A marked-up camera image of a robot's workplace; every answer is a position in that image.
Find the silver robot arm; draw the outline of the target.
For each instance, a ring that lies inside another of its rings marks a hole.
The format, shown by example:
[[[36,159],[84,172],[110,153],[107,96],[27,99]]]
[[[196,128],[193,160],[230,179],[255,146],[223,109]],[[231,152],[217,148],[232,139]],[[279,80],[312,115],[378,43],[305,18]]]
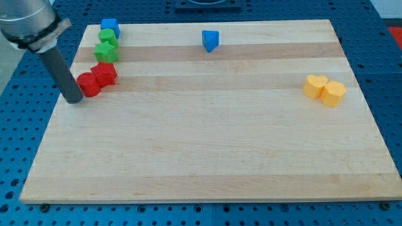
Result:
[[[16,49],[44,53],[71,25],[49,0],[1,0],[1,33]]]

